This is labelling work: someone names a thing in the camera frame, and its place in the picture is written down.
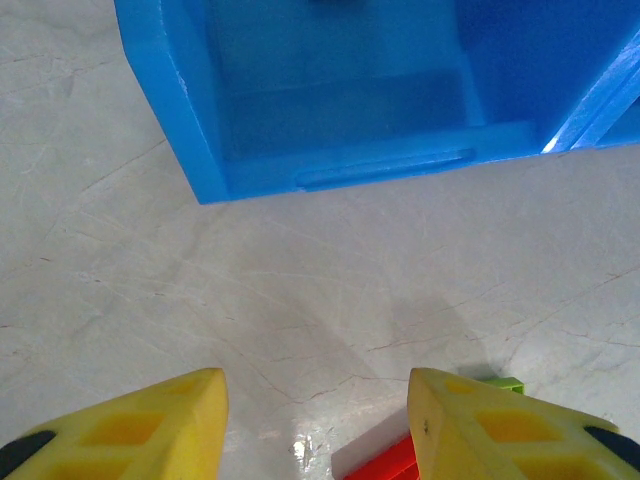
rectangular slot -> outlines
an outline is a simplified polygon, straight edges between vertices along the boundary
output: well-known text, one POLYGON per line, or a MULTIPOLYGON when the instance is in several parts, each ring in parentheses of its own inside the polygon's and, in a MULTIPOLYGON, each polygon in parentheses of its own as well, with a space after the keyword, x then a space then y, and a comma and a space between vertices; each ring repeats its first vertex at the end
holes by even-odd
POLYGON ((142 445, 164 420, 162 413, 116 413, 102 419, 82 440, 84 446, 142 445))
POLYGON ((529 480, 613 480, 599 465, 584 457, 524 457, 515 464, 529 480))
POLYGON ((549 422, 525 410, 485 410, 476 420, 497 443, 551 442, 561 440, 560 432, 549 422))

white marble surface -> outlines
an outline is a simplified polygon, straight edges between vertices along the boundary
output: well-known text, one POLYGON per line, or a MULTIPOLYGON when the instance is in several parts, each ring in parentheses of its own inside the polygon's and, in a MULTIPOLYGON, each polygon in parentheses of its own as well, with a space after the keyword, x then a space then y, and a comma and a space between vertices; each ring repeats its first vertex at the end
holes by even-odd
POLYGON ((344 473, 405 428, 414 366, 638 439, 639 154, 202 207, 111 0, 0 0, 0 440, 204 366, 221 478, 344 473))

blue plastic bin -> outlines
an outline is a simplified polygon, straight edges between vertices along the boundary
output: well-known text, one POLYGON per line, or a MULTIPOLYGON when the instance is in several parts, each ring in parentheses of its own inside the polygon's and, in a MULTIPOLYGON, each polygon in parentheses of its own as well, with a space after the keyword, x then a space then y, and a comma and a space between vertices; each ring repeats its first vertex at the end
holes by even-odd
POLYGON ((116 0, 116 10, 201 203, 603 146, 626 116, 625 139, 640 139, 629 109, 638 0, 116 0))

red block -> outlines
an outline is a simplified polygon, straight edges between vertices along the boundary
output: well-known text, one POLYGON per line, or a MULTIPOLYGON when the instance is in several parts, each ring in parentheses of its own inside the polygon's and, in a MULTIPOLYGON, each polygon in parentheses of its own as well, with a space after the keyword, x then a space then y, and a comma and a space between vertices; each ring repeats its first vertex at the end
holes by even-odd
POLYGON ((344 480, 419 480, 411 435, 347 475, 344 480))

